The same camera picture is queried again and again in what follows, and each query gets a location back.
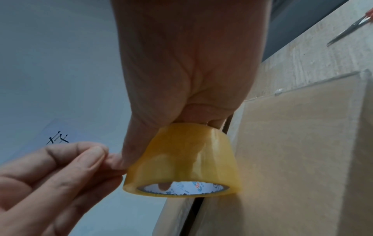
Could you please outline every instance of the hand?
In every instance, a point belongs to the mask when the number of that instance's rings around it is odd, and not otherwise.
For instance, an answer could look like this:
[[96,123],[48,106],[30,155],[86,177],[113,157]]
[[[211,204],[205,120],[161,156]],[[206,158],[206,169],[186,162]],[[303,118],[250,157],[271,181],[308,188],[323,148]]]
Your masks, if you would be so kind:
[[112,0],[132,117],[127,168],[159,128],[220,128],[243,102],[261,62],[270,0]]
[[122,181],[99,170],[107,155],[98,143],[50,145],[1,167],[1,235],[68,235]]

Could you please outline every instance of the transparent adhesive tape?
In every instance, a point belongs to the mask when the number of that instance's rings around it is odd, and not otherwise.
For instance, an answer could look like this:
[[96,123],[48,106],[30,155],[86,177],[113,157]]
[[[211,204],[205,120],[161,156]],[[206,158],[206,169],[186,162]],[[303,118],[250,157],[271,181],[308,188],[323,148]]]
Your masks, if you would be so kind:
[[162,128],[128,169],[123,189],[154,197],[210,197],[238,192],[241,182],[226,134],[176,123]]

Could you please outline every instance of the scissors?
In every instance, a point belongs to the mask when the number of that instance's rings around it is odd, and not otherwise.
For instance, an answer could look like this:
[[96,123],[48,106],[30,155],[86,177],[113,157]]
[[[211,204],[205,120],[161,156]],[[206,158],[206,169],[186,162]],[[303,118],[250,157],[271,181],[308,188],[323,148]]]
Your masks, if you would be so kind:
[[337,35],[337,37],[335,37],[332,41],[330,41],[326,46],[329,47],[333,43],[335,43],[335,42],[339,41],[340,39],[346,37],[350,33],[354,32],[355,30],[362,27],[363,25],[366,25],[367,23],[369,23],[372,20],[373,20],[373,8],[370,9],[369,11],[367,11],[367,13],[365,13],[365,16],[360,18],[358,21],[356,21],[354,24],[352,24],[350,27],[348,27],[345,31],[343,31],[342,33]]

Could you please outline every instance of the white cardboard core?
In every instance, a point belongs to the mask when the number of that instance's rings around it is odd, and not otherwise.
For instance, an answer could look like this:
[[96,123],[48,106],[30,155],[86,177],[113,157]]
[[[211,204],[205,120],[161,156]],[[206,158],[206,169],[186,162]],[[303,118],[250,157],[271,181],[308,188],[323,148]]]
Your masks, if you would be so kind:
[[207,194],[213,192],[220,192],[229,189],[227,186],[205,182],[173,182],[168,190],[158,188],[158,184],[151,184],[148,186],[138,187],[140,191],[164,194],[164,195],[197,195]]

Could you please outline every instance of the dark gray surface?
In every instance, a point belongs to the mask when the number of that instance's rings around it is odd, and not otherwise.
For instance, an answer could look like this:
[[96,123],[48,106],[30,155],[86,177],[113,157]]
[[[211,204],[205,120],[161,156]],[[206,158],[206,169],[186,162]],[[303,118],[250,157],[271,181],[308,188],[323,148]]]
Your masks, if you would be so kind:
[[263,60],[316,24],[346,0],[284,0],[274,2]]

